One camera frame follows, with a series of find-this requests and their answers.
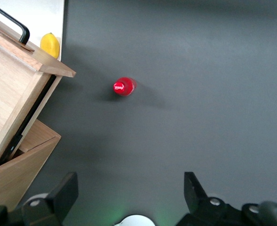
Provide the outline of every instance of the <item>lemon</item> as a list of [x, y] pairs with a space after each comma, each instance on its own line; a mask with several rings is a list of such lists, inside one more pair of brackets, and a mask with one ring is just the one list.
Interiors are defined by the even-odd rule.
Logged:
[[52, 33], [48, 33], [42, 37], [40, 48], [56, 59], [59, 57], [60, 44], [58, 39]]

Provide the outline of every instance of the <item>wooden panel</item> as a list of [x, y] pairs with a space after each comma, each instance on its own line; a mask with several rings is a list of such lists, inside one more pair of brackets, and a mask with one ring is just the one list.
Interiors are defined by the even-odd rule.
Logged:
[[0, 157], [9, 141], [16, 134], [38, 95], [41, 93], [50, 75], [36, 72], [26, 87], [22, 97], [18, 100], [12, 113], [0, 131]]
[[35, 71], [0, 47], [0, 131]]
[[27, 63], [35, 70], [60, 76], [74, 77], [75, 72], [56, 60], [54, 57], [41, 50], [31, 42], [27, 46], [34, 51], [28, 51], [14, 40], [18, 40], [20, 35], [0, 22], [0, 45], [12, 53], [15, 57]]
[[26, 137], [29, 129], [31, 129], [33, 123], [36, 124], [36, 119], [38, 117], [38, 115], [40, 114], [40, 112], [42, 111], [42, 109], [44, 108], [45, 104], [47, 103], [48, 99], [50, 98], [50, 96], [52, 95], [53, 91], [55, 90], [55, 88], [57, 87], [57, 85], [59, 84], [59, 81], [61, 80], [62, 76], [57, 76], [55, 81], [53, 82], [52, 86], [50, 87], [50, 89], [48, 90], [48, 92], [46, 93], [46, 95], [44, 96], [42, 102], [40, 103], [39, 107], [37, 108], [35, 114], [32, 116], [32, 119], [29, 121], [29, 123], [27, 124], [26, 128], [24, 129], [24, 131], [22, 132], [22, 139], [20, 140], [19, 144], [16, 146], [16, 150], [19, 148], [20, 149], [20, 144], [23, 143], [24, 138]]
[[27, 152], [53, 137], [61, 138], [59, 134], [36, 119], [19, 146], [19, 149], [23, 152]]
[[16, 207], [59, 140], [54, 137], [0, 166], [0, 205], [9, 211]]

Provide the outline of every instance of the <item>wooden box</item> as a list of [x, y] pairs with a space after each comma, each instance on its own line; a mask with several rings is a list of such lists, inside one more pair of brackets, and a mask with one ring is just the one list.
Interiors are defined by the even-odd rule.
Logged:
[[75, 72], [0, 22], [0, 205], [13, 210], [60, 140], [36, 120]]
[[0, 22], [0, 163], [10, 159], [62, 76], [75, 72]]

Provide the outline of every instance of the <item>black handle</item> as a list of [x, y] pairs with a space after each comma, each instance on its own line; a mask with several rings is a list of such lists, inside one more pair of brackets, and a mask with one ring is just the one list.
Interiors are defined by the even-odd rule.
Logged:
[[13, 23], [17, 24], [22, 29], [22, 35], [19, 39], [19, 42], [25, 45], [30, 38], [29, 29], [26, 26], [24, 26], [22, 23], [20, 23], [18, 20], [14, 19], [13, 17], [11, 17], [9, 14], [7, 14], [6, 12], [4, 12], [1, 9], [0, 9], [0, 14], [5, 16], [7, 19], [12, 21]]

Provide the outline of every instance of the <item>dark gray surface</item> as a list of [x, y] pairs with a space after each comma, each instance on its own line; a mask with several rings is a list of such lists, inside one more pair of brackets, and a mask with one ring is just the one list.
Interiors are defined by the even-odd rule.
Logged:
[[[183, 175], [236, 208], [277, 202], [277, 1], [70, 0], [63, 78], [39, 119], [62, 135], [25, 199], [69, 171], [65, 225], [188, 212]], [[129, 97], [111, 87], [138, 81]]]

